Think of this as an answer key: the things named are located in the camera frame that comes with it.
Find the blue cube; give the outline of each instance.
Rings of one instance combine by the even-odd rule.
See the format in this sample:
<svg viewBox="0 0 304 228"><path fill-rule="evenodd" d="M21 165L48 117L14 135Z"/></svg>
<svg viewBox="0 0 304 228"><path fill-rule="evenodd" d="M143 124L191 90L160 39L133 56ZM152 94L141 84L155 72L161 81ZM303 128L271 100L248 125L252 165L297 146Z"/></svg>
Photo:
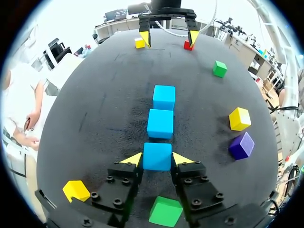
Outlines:
<svg viewBox="0 0 304 228"><path fill-rule="evenodd" d="M170 139L173 135L173 111L150 109L147 131L151 138Z"/></svg>
<svg viewBox="0 0 304 228"><path fill-rule="evenodd" d="M171 144L146 142L143 146L143 169L169 171L171 168L171 154Z"/></svg>
<svg viewBox="0 0 304 228"><path fill-rule="evenodd" d="M153 94L153 109L173 111L175 104L175 87L156 85Z"/></svg>
<svg viewBox="0 0 304 228"><path fill-rule="evenodd" d="M255 146L255 142L250 135L245 132L236 137L229 146L229 151L235 160L248 158Z"/></svg>

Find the white lab coat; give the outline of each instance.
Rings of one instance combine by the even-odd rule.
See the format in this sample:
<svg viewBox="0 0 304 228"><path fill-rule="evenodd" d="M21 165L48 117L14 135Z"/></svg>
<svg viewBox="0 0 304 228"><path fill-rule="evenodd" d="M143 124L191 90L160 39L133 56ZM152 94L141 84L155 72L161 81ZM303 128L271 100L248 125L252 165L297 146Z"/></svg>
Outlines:
<svg viewBox="0 0 304 228"><path fill-rule="evenodd" d="M43 95L40 118L32 130L24 132L27 115L36 108L35 89L41 80L39 73L29 65L19 64L11 70L9 87L3 91L3 124L6 131L13 136L15 129L26 136L41 138L48 112L55 101L55 96ZM27 148L37 159L37 152Z"/></svg>

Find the purple cube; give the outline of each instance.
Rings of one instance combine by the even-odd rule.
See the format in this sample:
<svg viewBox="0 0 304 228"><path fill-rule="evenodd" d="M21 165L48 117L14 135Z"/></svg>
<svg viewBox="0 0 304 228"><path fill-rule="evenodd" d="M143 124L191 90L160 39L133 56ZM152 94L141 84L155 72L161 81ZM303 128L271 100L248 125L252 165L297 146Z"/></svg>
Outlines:
<svg viewBox="0 0 304 228"><path fill-rule="evenodd" d="M236 137L232 144L229 146L229 151L235 160L248 158L255 146L255 142L250 135L245 132Z"/></svg>

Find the cube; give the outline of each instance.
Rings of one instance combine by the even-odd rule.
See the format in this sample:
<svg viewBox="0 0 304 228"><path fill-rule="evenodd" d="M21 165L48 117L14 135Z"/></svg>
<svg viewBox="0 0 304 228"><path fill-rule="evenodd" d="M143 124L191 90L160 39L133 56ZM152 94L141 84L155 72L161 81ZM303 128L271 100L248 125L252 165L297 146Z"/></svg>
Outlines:
<svg viewBox="0 0 304 228"><path fill-rule="evenodd" d="M242 131L251 125L249 112L244 108L236 108L230 115L230 128L233 131Z"/></svg>
<svg viewBox="0 0 304 228"><path fill-rule="evenodd" d="M143 38L135 38L134 41L135 41L136 48L143 48L146 45Z"/></svg>
<svg viewBox="0 0 304 228"><path fill-rule="evenodd" d="M153 94L153 109L173 111L175 104L175 87L156 85Z"/></svg>
<svg viewBox="0 0 304 228"><path fill-rule="evenodd" d="M86 189L81 180L68 181L62 190L69 202L72 202L72 197L83 202L90 198L90 192Z"/></svg>
<svg viewBox="0 0 304 228"><path fill-rule="evenodd" d="M190 42L188 40L185 41L184 44L184 49L188 50L188 51L192 51L194 48L194 44L192 45L192 47L190 47Z"/></svg>
<svg viewBox="0 0 304 228"><path fill-rule="evenodd" d="M170 139L173 136L173 111L150 109L147 131L150 138Z"/></svg>
<svg viewBox="0 0 304 228"><path fill-rule="evenodd" d="M227 72L226 64L220 61L215 61L213 66L213 74L218 77L224 77L226 72Z"/></svg>
<svg viewBox="0 0 304 228"><path fill-rule="evenodd" d="M248 158L255 146L255 142L252 140L250 135L245 132L236 137L232 144L229 146L229 151L235 160Z"/></svg>
<svg viewBox="0 0 304 228"><path fill-rule="evenodd" d="M146 142L143 146L142 167L144 170L169 171L171 154L171 144Z"/></svg>
<svg viewBox="0 0 304 228"><path fill-rule="evenodd" d="M174 227L182 210L183 208L178 201L158 196L150 211L149 222L165 227Z"/></svg>

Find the bolt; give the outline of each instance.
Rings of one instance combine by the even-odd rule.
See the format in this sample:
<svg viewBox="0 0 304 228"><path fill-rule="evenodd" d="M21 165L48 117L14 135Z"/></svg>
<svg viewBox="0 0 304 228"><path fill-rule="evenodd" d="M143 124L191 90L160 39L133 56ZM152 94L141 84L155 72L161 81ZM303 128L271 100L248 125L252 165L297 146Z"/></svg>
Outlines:
<svg viewBox="0 0 304 228"><path fill-rule="evenodd" d="M209 180L207 176L202 176L200 179L201 179L202 181L208 181L208 180Z"/></svg>
<svg viewBox="0 0 304 228"><path fill-rule="evenodd" d="M227 217L227 218L225 219L225 223L226 223L228 226L231 226L231 225L235 224L236 221L237 221L237 219L234 218L234 217Z"/></svg>
<svg viewBox="0 0 304 228"><path fill-rule="evenodd" d="M194 199L194 200L192 200L191 205L193 207L199 207L201 205L201 200L200 199Z"/></svg>
<svg viewBox="0 0 304 228"><path fill-rule="evenodd" d="M124 178L123 185L129 185L129 184L130 184L130 180L128 178Z"/></svg>
<svg viewBox="0 0 304 228"><path fill-rule="evenodd" d="M224 194L218 192L218 193L215 195L215 197L216 197L217 199L223 199L223 198L224 198Z"/></svg>
<svg viewBox="0 0 304 228"><path fill-rule="evenodd" d="M123 202L120 198L116 198L114 199L113 204L115 207L120 208L123 205Z"/></svg>
<svg viewBox="0 0 304 228"><path fill-rule="evenodd" d="M106 181L107 181L108 183L114 182L114 178L113 178L112 176L108 176L108 177L106 178Z"/></svg>
<svg viewBox="0 0 304 228"><path fill-rule="evenodd" d="M187 184L187 185L192 184L192 180L190 178L185 179L184 183Z"/></svg>
<svg viewBox="0 0 304 228"><path fill-rule="evenodd" d="M92 198L92 200L98 200L98 199L100 199L98 193L94 192L94 191L91 193L91 198Z"/></svg>
<svg viewBox="0 0 304 228"><path fill-rule="evenodd" d="M83 227L91 227L93 225L93 221L86 217L82 220L81 225Z"/></svg>

